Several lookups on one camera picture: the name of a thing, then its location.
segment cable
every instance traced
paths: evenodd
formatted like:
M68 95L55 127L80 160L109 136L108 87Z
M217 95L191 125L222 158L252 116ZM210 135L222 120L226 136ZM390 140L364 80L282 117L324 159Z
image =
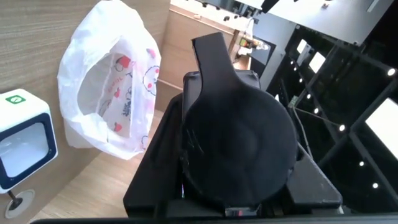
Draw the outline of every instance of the cable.
M308 145L307 135L305 134L304 126L303 126L303 124L301 123L301 120L300 120L299 116L297 115L296 108L293 106L292 109L293 109L294 115L295 115L296 118L297 118L298 123L299 123L300 126L301 126L301 130L303 131L303 137L304 137L304 141L305 141L305 147L307 148L307 152L308 152L308 154L310 155L310 157L313 159L310 146Z

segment glass panel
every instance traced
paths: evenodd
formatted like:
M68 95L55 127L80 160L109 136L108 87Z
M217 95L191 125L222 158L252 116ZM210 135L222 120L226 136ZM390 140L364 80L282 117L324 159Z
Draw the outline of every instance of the glass panel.
M35 123L0 142L0 158L8 177L16 177L49 152L44 125Z

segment cartoon print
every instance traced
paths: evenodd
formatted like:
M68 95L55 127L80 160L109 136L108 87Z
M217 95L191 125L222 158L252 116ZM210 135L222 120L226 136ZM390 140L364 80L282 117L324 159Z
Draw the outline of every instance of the cartoon print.
M152 95L156 96L156 82L159 75L159 66L152 66L146 71L142 83L145 89Z
M148 145L148 136L143 136L141 138L141 144L142 144L142 148L145 150L147 149L147 145Z
M131 87L127 90L126 99L127 99L127 102L123 106L122 115L130 117L130 113L131 113Z
M114 65L114 69L116 71L121 72L123 69L128 68L130 65L131 59L127 56L122 56L116 60L116 63Z
M100 116L103 116L105 111L109 108L109 105L111 104L111 100L105 100L105 102L101 105L99 108L98 114Z
M152 58L156 58L156 54L155 54L154 49L147 49L147 52L150 54L150 56L151 56Z
M116 92L114 92L114 97L119 98L120 96L120 89L119 87L116 89Z
M126 76L130 76L132 78L132 72L126 73Z
M117 122L115 122L113 131L119 132L120 130L122 130L121 124L118 124Z

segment wooden panel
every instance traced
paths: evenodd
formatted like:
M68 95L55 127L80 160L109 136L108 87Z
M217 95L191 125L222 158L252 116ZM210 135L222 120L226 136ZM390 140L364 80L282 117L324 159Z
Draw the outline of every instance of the wooden panel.
M198 70L191 40L220 31L229 47L233 34L170 10L159 78L181 88L183 76L187 72Z
M34 189L33 205L21 216L6 220L9 197L0 195L0 223L27 223L98 154L94 149L68 147L59 110L57 73L60 59L77 25L97 0L0 1L0 93L24 88L51 108L59 156L15 188ZM162 44L169 0L125 0L136 9L158 45Z
M152 139L163 113L155 111ZM122 161L101 153L32 220L42 218L126 217L123 197L144 154Z
M156 94L155 109L163 112L169 105L170 100L178 94L182 93L182 88L165 82L161 79L159 79L156 83L156 88L158 94Z

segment wooden wall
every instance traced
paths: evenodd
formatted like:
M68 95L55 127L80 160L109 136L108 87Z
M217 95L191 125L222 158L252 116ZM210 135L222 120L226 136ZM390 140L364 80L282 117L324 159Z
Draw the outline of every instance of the wooden wall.
M98 154L96 149L68 147L58 105L57 73L70 37L97 0L0 1L0 93L23 88L51 108L59 155L49 165L15 188L34 189L33 204L21 216L6 220L10 201L0 195L0 223L27 223ZM170 0L124 0L141 15L149 32L162 44Z

